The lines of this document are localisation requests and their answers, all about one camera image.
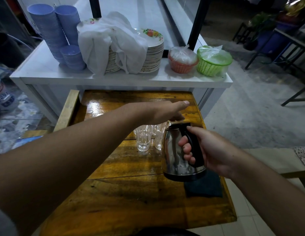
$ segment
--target kettle handle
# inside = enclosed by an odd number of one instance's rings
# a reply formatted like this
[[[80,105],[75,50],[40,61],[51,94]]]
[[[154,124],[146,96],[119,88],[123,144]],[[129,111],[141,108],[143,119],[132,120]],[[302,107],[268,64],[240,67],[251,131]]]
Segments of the kettle handle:
[[[202,153],[201,147],[199,145],[197,136],[190,133],[186,128],[187,126],[191,126],[191,124],[183,123],[183,124],[179,124],[179,125],[180,126],[178,126],[178,127],[180,129],[181,135],[182,135],[182,137],[183,136],[187,137],[187,139],[191,145],[191,153],[193,154],[193,157],[195,158],[195,163],[193,165],[189,163],[189,165],[192,167],[195,167],[195,168],[204,166],[203,153]]]

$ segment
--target electric kettle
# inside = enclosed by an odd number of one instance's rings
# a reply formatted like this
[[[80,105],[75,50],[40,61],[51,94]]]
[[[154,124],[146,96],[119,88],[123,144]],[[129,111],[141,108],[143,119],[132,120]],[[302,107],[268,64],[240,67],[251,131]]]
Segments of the electric kettle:
[[[165,129],[162,142],[161,169],[166,178],[172,181],[188,182],[194,181],[206,174],[204,158],[196,135],[187,130],[190,123],[171,124]],[[182,147],[178,145],[179,140],[187,136],[195,157],[195,164],[191,165],[184,159]]]

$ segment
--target kettle base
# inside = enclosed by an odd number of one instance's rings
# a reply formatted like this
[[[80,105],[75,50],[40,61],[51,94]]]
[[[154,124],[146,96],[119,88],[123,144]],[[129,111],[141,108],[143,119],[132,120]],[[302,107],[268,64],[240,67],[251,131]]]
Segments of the kettle base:
[[[207,170],[205,169],[201,172],[198,172],[198,173],[195,173],[192,175],[171,175],[166,172],[164,172],[163,175],[171,181],[189,182],[189,181],[195,181],[195,180],[202,178],[204,175],[206,175],[206,173],[207,173]]]

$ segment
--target glass panel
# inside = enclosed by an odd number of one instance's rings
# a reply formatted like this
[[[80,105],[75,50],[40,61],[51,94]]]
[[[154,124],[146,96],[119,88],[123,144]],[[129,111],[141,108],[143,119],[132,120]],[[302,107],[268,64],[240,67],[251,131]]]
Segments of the glass panel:
[[[101,15],[118,11],[133,28],[153,29],[164,37],[165,49],[187,43],[200,0],[99,0]],[[89,0],[79,0],[81,20],[92,18]]]

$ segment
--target red basket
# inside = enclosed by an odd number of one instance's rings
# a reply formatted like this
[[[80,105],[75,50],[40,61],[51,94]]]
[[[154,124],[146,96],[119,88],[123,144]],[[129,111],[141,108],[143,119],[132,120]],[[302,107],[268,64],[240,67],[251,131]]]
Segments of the red basket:
[[[177,61],[174,61],[171,56],[170,56],[170,53],[168,54],[168,59],[169,59],[169,64],[171,66],[171,69],[176,72],[176,73],[179,73],[179,74],[187,74],[189,73],[192,68],[198,64],[198,59],[197,61],[192,64],[192,65],[187,65],[187,64],[182,64],[182,63],[179,63]]]

